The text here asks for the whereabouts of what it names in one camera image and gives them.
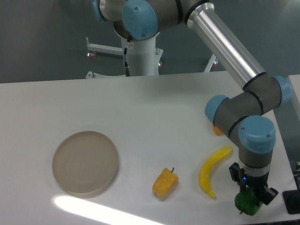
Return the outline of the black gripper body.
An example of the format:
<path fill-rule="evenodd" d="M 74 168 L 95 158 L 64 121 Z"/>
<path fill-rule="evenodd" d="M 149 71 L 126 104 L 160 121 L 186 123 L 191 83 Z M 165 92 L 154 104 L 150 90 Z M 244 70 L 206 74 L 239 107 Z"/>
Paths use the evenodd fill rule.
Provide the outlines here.
<path fill-rule="evenodd" d="M 268 187 L 267 181 L 269 177 L 269 172 L 266 172 L 263 175 L 249 175 L 246 173 L 244 168 L 239 170 L 239 187 L 240 190 L 245 190 L 246 187 L 254 188 L 255 190 L 264 190 L 265 187 Z"/>

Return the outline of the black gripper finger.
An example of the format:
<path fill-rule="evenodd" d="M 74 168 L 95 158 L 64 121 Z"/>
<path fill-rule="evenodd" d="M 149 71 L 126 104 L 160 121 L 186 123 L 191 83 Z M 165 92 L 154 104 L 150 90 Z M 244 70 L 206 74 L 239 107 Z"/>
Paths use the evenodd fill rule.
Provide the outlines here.
<path fill-rule="evenodd" d="M 245 190 L 245 170 L 240 168 L 239 164 L 234 162 L 229 167 L 231 178 L 240 187 L 240 192 Z"/>
<path fill-rule="evenodd" d="M 265 205 L 269 205 L 277 195 L 278 191 L 272 187 L 261 186 L 257 190 L 259 203 L 263 203 Z"/>

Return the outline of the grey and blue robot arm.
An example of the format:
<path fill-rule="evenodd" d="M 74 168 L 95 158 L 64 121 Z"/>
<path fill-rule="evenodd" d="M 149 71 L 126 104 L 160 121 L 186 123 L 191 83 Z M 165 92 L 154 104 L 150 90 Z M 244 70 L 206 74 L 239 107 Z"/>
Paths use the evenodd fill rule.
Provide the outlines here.
<path fill-rule="evenodd" d="M 234 98 L 214 96 L 205 107 L 209 121 L 239 149 L 240 161 L 229 168 L 240 187 L 235 202 L 269 204 L 278 195 L 267 184 L 276 130 L 264 114 L 290 99 L 288 80 L 269 76 L 208 0 L 94 0 L 91 5 L 96 18 L 113 22 L 123 39 L 126 76 L 158 74 L 158 50 L 145 44 L 158 33 L 184 23 L 200 36 L 243 90 Z"/>

